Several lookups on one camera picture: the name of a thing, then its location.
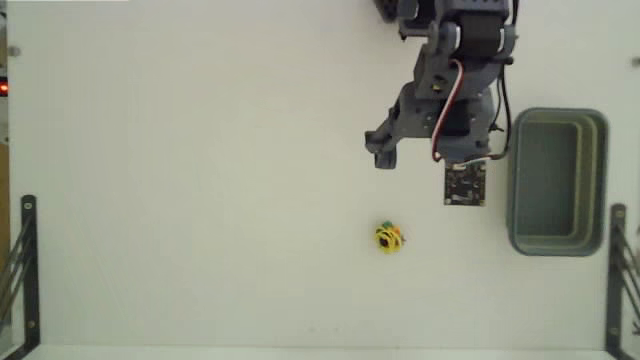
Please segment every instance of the red and white wire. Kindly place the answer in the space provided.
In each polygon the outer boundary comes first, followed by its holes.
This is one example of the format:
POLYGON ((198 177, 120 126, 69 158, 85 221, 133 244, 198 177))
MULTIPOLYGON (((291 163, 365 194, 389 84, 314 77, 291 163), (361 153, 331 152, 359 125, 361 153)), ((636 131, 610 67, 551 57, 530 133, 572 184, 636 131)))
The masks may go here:
POLYGON ((438 153, 438 141, 440 140, 440 133, 442 132, 442 127, 444 126, 444 123, 447 120, 447 116, 449 115, 449 112, 453 107, 456 96, 458 96, 458 93, 462 88, 462 81, 464 80, 464 65, 462 65, 462 62, 457 59, 452 59, 450 63, 455 64, 458 67, 458 77, 453 84, 453 88, 449 93, 447 101, 444 103, 444 107, 440 112, 440 116, 438 117, 438 121, 436 122, 436 126, 433 129, 433 133, 431 135, 431 157, 435 162, 439 162, 440 160, 442 160, 442 156, 440 156, 440 154, 438 153))

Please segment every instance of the circuit board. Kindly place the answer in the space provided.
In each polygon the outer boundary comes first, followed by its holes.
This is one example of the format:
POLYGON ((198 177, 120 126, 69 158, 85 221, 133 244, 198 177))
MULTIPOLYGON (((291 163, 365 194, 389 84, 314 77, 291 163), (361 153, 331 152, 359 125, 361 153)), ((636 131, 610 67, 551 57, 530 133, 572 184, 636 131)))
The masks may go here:
POLYGON ((465 167, 445 167, 444 204, 484 206, 487 165, 484 162, 465 167))

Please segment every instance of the screw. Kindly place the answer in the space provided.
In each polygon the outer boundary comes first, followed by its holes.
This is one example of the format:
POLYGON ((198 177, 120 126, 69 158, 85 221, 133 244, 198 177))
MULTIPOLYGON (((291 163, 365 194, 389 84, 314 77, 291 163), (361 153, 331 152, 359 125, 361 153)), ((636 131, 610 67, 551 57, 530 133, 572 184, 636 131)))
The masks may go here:
POLYGON ((7 54, 11 57, 18 57, 22 55, 22 50, 17 46, 9 46, 7 48, 7 54))

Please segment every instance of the black cable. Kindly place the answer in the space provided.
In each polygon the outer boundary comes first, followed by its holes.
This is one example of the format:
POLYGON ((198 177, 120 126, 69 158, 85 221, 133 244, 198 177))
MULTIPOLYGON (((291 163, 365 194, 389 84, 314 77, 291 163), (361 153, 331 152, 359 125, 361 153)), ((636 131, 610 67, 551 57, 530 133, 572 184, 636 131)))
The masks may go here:
POLYGON ((516 25, 518 22, 518 10, 520 9, 520 0, 513 0, 513 21, 511 21, 512 25, 516 25))
POLYGON ((507 79, 505 76, 505 66, 502 66, 502 71, 500 72, 500 76, 498 77, 498 81, 500 82, 500 87, 502 88, 502 98, 504 100, 504 110, 507 114, 507 139, 504 143, 504 150, 500 155, 492 156, 493 160, 501 160, 504 159, 509 153, 509 145, 511 142, 511 127, 513 124, 511 118, 511 105, 509 104, 509 94, 507 92, 507 79))
POLYGON ((493 118, 491 122, 491 126, 489 126, 489 132, 493 131, 504 131, 496 123, 498 122, 498 117, 500 117, 500 112, 502 111, 502 92, 500 91, 500 79, 496 81, 496 94, 498 94, 498 108, 496 109, 496 116, 493 118))

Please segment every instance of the small yellow object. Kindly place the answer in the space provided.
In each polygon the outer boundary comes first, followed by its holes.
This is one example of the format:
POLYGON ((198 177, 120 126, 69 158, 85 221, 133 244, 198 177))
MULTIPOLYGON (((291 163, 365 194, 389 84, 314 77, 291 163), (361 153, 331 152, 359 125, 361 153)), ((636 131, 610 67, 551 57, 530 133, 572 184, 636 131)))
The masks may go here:
POLYGON ((400 251, 406 242, 400 232, 400 228, 390 221, 385 222, 376 229, 376 241, 385 254, 393 254, 400 251))

